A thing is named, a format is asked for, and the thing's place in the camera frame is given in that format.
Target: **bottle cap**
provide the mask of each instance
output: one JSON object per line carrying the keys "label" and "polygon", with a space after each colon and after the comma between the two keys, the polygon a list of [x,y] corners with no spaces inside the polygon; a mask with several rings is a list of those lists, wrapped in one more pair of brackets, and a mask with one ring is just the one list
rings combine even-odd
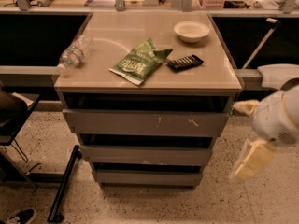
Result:
{"label": "bottle cap", "polygon": [[66,66],[63,63],[60,63],[57,65],[57,68],[60,72],[65,72],[66,71]]}

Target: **robotic hand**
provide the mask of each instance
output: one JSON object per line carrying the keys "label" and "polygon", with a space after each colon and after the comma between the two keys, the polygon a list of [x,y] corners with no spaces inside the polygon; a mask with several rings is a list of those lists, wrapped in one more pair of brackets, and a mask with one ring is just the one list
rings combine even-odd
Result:
{"label": "robotic hand", "polygon": [[253,116],[252,127],[260,139],[244,144],[230,178],[250,179],[273,160],[277,146],[299,143],[299,85],[277,91],[261,102],[237,102],[233,108]]}

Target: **countertop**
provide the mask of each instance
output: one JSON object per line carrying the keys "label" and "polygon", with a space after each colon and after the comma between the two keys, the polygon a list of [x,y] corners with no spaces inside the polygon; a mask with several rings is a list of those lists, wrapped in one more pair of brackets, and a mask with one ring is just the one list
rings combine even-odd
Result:
{"label": "countertop", "polygon": [[[187,44],[173,31],[180,21],[200,21],[210,28],[208,37]],[[84,34],[94,39],[90,57],[80,66],[61,74],[56,90],[202,90],[241,91],[241,85],[205,11],[97,11]],[[151,38],[158,49],[172,48],[169,60],[197,55],[204,64],[174,73],[162,64],[142,85],[136,86],[108,69],[135,46]]]}

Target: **speckled floor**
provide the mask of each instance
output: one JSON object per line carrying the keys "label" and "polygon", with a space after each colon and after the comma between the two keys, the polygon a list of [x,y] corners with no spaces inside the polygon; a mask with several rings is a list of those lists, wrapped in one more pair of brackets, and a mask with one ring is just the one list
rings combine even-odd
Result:
{"label": "speckled floor", "polygon": [[[255,138],[250,119],[230,118],[214,146],[213,157],[195,189],[104,188],[93,181],[84,160],[76,164],[62,213],[65,224],[97,223],[299,223],[299,147],[282,150],[261,173],[245,184],[228,174],[246,138]],[[77,144],[61,112],[36,111],[17,137],[29,158],[26,164],[8,147],[7,153],[24,171],[63,172]],[[0,218],[34,207],[34,224],[47,223],[55,187],[0,186]]]}

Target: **black metal leg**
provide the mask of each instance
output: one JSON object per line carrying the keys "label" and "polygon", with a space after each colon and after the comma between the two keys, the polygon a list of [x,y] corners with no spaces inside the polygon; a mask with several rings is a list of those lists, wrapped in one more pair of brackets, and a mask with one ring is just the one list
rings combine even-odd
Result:
{"label": "black metal leg", "polygon": [[64,219],[64,216],[61,215],[60,212],[60,208],[61,208],[61,204],[64,198],[64,193],[66,191],[67,188],[67,184],[68,184],[68,180],[71,176],[76,158],[80,158],[80,152],[79,152],[79,145],[75,145],[72,155],[68,161],[68,164],[66,166],[65,172],[64,172],[64,177],[61,181],[61,184],[57,190],[56,193],[56,197],[54,200],[54,203],[52,205],[52,208],[50,209],[50,214],[48,216],[48,222],[54,222],[54,223],[59,223],[62,222]]}

